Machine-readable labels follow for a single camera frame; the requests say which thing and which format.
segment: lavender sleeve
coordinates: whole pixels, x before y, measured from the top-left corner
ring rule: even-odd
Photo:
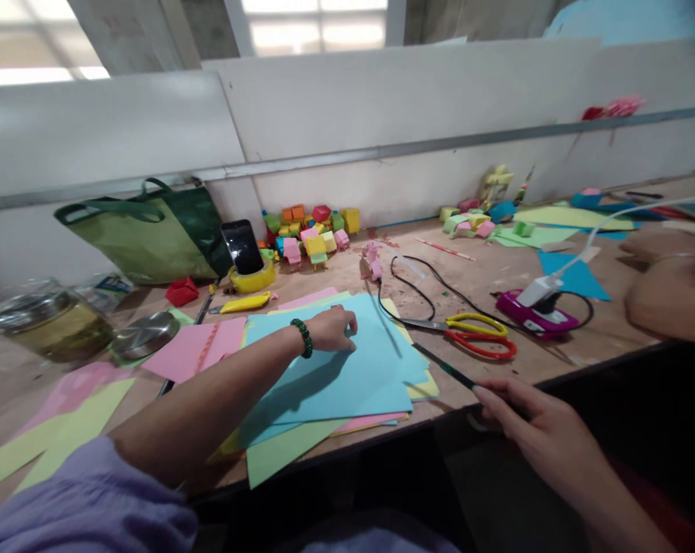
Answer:
[[[106,436],[0,508],[0,551],[190,551],[183,494],[123,461]]]

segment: table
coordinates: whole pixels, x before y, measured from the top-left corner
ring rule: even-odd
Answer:
[[[667,199],[693,196],[695,195],[695,176],[626,188],[663,194]],[[426,246],[416,241],[415,237],[460,250],[474,257],[476,261],[468,261]],[[271,301],[268,306],[256,313],[276,309],[278,303],[294,300],[328,286],[334,286],[339,291],[348,290],[352,294],[377,293],[375,284],[369,280],[361,280],[360,273],[360,252],[362,246],[371,239],[383,240],[389,245],[397,246],[404,255],[428,261],[448,283],[470,296],[479,306],[491,313],[497,312],[493,307],[495,300],[489,295],[490,293],[523,288],[532,279],[542,275],[538,255],[532,248],[507,248],[497,243],[485,245],[483,240],[467,237],[450,240],[442,232],[442,225],[437,220],[425,220],[361,232],[352,238],[350,250],[337,253],[329,261],[328,270],[313,272],[309,268],[300,273],[291,273],[287,265],[279,266],[279,275],[270,290],[278,293],[280,298],[276,303]],[[573,242],[580,244],[580,247],[586,239],[587,235],[582,233],[571,238]],[[618,250],[617,241],[598,239],[596,244],[601,247],[601,252],[591,261],[591,270],[613,301],[592,300],[595,317],[585,328],[575,330],[566,343],[543,343],[512,330],[510,337],[517,344],[518,355],[511,362],[504,363],[470,357],[464,351],[449,344],[438,333],[414,329],[410,329],[409,332],[416,342],[429,348],[472,379],[489,375],[515,374],[533,384],[576,376],[582,372],[595,370],[602,364],[621,356],[643,353],[661,346],[661,337],[637,329],[626,321],[624,294],[639,271],[635,266],[621,261],[626,255]],[[571,253],[578,251],[579,249],[571,250]],[[423,300],[413,290],[390,276],[388,265],[392,255],[388,250],[380,250],[379,255],[384,270],[384,297],[392,298],[404,317],[427,317],[429,308]],[[396,270],[404,278],[417,283],[422,291],[432,298],[437,309],[435,317],[437,320],[454,315],[458,311],[468,310],[468,306],[454,294],[450,293],[449,297],[443,296],[445,288],[433,277],[427,276],[423,281],[419,281],[417,276],[398,262]],[[182,309],[194,318],[207,298],[207,287],[202,286],[200,291],[200,298]],[[226,301],[227,297],[220,294],[215,298],[213,305],[220,305]],[[564,296],[559,305],[574,316],[583,316],[586,313],[585,305],[578,298]],[[140,316],[155,313],[166,307],[164,288],[139,290],[124,301],[114,315],[114,322],[118,326],[123,326]],[[204,322],[211,323],[236,316],[242,316],[242,313],[207,314]],[[475,397],[469,390],[460,386],[434,363],[431,364],[430,371],[439,386],[441,395],[436,400],[415,403],[414,413],[408,421],[401,422],[398,427],[379,426],[327,439],[303,455],[300,461],[367,446],[378,439],[393,436],[395,432],[402,434],[476,403]],[[50,393],[53,383],[61,374],[51,369],[38,381],[33,381],[34,385],[29,385],[28,377],[32,375],[32,371],[27,371],[24,380],[18,377],[12,380],[11,386],[2,385],[5,396],[17,394],[18,389],[21,389],[22,393],[0,408],[0,445],[39,409]],[[134,377],[137,382],[111,418],[106,430],[114,428],[153,401],[163,383],[159,377],[139,368],[135,369]],[[24,467],[0,484],[0,503],[7,499],[30,468],[30,465]],[[246,477],[245,461],[234,459],[200,471],[196,478],[188,482],[187,491],[191,495],[197,495],[211,490],[212,487],[223,488],[242,482]]]

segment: smartphone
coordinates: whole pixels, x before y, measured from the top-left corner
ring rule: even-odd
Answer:
[[[257,273],[265,267],[253,227],[247,219],[222,224],[222,236],[239,274]]]

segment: scissors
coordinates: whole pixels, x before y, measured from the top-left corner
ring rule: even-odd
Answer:
[[[460,321],[467,319],[482,321],[492,326],[493,329],[460,323]],[[445,336],[456,341],[462,347],[480,356],[489,357],[490,359],[513,359],[517,352],[516,344],[506,337],[508,335],[508,329],[498,321],[481,315],[480,313],[460,313],[449,317],[444,323],[436,323],[434,321],[421,319],[401,319],[401,322],[405,325],[414,326],[422,330],[435,330],[444,333]],[[460,329],[465,332],[452,332],[450,329]],[[500,343],[507,351],[495,352],[489,349],[482,349],[474,346],[470,341]]]

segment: bracelet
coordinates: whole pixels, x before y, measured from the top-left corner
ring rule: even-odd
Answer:
[[[314,353],[314,348],[311,343],[311,336],[309,336],[309,329],[306,328],[306,325],[301,319],[294,319],[291,321],[291,324],[299,329],[299,332],[301,332],[301,336],[303,337],[303,343],[306,346],[306,350],[301,354],[301,356],[304,359],[310,358],[311,354]]]
[[[670,255],[658,257],[656,260],[652,261],[651,265],[659,263],[661,260],[670,259],[671,257],[695,257],[695,253],[672,253]]]

